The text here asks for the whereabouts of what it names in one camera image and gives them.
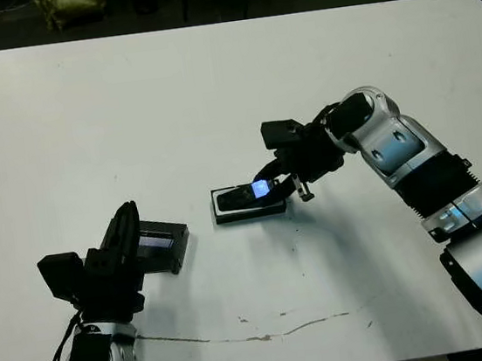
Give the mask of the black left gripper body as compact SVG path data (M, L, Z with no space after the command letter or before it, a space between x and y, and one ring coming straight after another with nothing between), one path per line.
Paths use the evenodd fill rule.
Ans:
M88 323L129 323L142 312L143 272L117 249L89 248L78 283L79 309Z

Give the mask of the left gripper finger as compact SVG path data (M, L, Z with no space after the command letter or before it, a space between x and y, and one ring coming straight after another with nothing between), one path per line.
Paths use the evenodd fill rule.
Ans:
M119 214L123 263L134 267L140 238L140 219L137 204L134 201L127 201L119 209Z
M111 219L107 227L107 232L105 233L104 239L101 242L101 248L107 249L110 254L116 258L116 261L125 267L128 266L128 264L123 263L124 256L122 255L121 234L119 231L119 209L116 211L114 217Z

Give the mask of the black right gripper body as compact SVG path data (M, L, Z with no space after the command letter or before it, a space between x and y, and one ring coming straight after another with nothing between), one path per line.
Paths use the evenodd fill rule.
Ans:
M339 169L345 151L335 145L319 122L275 125L273 132L271 147L283 167L283 176L293 176L303 202L313 199L307 184Z

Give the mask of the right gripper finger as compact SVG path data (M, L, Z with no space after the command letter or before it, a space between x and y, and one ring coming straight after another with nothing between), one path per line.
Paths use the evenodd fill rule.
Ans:
M275 158L265 165L254 177L254 181L273 180L283 175L283 167L280 161Z
M277 204L281 201L286 201L294 192L296 186L293 181L293 176L287 176L283 180L274 179L273 185L268 194L271 204Z

